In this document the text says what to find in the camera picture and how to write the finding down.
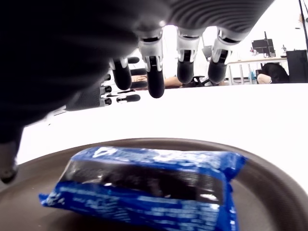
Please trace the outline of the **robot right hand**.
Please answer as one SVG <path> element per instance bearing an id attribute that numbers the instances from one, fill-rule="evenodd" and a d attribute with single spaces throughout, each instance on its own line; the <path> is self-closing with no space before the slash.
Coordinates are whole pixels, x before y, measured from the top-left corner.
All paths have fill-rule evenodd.
<path id="1" fill-rule="evenodd" d="M 24 127 L 92 87 L 108 69 L 131 86 L 127 57 L 139 48 L 148 91 L 164 94 L 162 29 L 178 30 L 179 80 L 192 79 L 197 41 L 218 28 L 209 78 L 218 83 L 227 57 L 270 0 L 3 0 L 0 3 L 0 179 L 8 184 Z"/>

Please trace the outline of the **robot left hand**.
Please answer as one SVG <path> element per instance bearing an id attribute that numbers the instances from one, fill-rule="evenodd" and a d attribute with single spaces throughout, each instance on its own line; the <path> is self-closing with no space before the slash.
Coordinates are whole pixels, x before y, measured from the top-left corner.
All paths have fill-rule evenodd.
<path id="1" fill-rule="evenodd" d="M 66 106 L 66 111 L 78 111 L 91 108 L 105 107 L 111 104 L 132 103 L 141 99 L 136 90 L 147 88 L 147 81 L 133 82 L 131 88 L 120 90 L 110 70 L 93 87 L 78 93 Z"/>

